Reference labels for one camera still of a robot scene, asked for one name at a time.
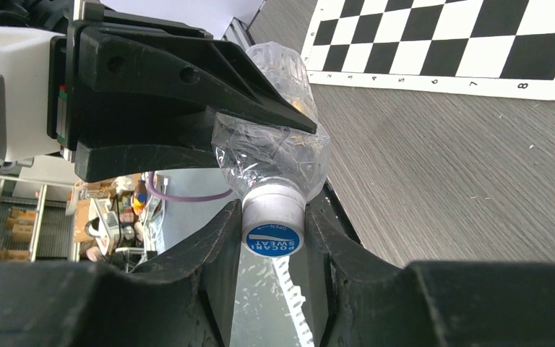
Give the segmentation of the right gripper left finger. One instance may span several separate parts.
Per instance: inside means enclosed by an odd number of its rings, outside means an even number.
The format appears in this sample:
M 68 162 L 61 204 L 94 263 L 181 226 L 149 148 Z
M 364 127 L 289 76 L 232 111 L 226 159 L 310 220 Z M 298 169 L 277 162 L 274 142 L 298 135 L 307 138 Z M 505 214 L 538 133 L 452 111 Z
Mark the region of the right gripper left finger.
M 0 346 L 228 346 L 241 203 L 125 273 L 104 262 L 0 262 Z

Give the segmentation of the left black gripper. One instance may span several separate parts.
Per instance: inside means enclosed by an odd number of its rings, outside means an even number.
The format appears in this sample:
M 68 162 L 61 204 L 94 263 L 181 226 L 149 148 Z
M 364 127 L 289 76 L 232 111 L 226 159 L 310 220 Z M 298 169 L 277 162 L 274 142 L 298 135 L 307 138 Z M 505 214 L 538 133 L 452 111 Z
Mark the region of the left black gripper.
M 315 133 L 241 47 L 206 30 L 102 9 L 96 20 L 47 14 L 50 41 L 47 135 L 76 150 L 86 182 L 181 168 L 216 168 L 215 116 Z M 145 114 L 178 116 L 111 126 Z

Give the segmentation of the clear bottle blue cap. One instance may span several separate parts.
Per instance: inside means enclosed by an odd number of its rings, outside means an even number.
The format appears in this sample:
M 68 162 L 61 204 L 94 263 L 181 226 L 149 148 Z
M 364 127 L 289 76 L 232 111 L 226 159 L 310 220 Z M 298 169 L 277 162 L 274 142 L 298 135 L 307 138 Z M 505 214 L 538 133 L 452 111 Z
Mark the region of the clear bottle blue cap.
M 276 42 L 250 47 L 247 55 L 279 94 L 308 119 L 318 120 L 301 55 Z M 240 197 L 265 183 L 288 184 L 306 201 L 322 190 L 330 166 L 331 144 L 319 124 L 308 134 L 289 127 L 263 126 L 219 113 L 212 146 L 226 183 Z

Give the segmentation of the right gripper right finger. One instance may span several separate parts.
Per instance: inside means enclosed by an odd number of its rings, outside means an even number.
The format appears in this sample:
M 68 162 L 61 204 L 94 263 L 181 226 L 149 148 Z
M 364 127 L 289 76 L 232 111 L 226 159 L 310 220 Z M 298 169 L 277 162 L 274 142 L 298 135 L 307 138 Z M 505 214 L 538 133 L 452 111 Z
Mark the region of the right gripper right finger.
M 398 268 L 313 207 L 305 244 L 318 346 L 555 346 L 555 263 Z

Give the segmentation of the black white chessboard mat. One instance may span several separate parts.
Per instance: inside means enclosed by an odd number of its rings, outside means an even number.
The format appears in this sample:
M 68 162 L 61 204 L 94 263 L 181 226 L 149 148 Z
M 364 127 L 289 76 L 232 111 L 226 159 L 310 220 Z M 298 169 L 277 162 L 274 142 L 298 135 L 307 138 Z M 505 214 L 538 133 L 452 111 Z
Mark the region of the black white chessboard mat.
M 555 100 L 555 1 L 319 1 L 314 84 Z

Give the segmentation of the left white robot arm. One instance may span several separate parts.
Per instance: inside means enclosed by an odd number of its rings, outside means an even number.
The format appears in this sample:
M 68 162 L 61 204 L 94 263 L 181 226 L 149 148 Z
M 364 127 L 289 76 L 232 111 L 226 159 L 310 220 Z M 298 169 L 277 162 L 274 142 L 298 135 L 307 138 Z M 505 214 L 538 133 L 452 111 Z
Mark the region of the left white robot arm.
M 215 113 L 315 133 L 235 43 L 99 1 L 0 1 L 0 160 L 97 182 L 214 168 Z

